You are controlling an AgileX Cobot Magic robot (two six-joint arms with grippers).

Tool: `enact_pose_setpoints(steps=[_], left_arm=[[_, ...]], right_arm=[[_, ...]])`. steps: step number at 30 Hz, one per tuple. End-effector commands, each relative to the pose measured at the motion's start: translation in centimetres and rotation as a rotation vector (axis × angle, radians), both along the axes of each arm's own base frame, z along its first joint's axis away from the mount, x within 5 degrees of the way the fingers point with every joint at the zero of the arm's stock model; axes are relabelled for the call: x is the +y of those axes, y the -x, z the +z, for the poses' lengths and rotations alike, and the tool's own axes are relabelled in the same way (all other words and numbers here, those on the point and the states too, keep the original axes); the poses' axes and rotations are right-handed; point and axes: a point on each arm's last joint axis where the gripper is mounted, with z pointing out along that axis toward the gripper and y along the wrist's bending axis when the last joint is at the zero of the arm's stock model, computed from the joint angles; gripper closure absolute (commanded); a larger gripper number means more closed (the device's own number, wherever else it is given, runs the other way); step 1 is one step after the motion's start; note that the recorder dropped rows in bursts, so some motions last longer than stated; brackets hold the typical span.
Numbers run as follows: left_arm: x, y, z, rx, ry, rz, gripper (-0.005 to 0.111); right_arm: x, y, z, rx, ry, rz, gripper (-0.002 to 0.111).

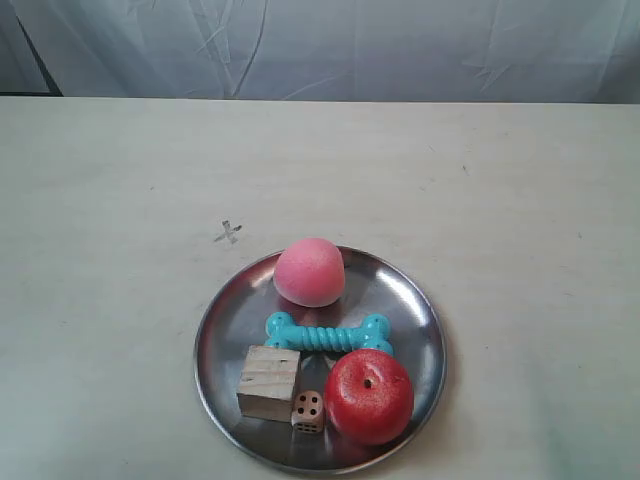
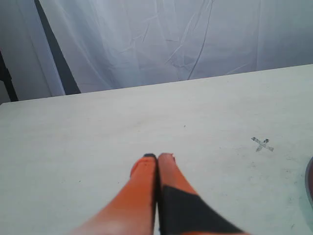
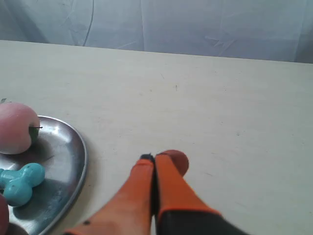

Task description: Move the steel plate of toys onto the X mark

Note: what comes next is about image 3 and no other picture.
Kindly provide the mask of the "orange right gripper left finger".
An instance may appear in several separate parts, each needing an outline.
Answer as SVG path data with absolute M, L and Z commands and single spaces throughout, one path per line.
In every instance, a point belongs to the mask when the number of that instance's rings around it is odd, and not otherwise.
M 65 235 L 149 235 L 154 158 L 143 154 L 119 191 L 98 212 Z

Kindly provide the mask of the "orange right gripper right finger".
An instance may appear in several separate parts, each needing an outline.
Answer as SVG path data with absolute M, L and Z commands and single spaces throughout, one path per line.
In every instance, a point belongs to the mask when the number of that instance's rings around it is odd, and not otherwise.
M 220 212 L 206 205 L 184 180 L 187 156 L 166 150 L 155 157 L 158 188 L 156 232 L 159 235 L 244 235 Z

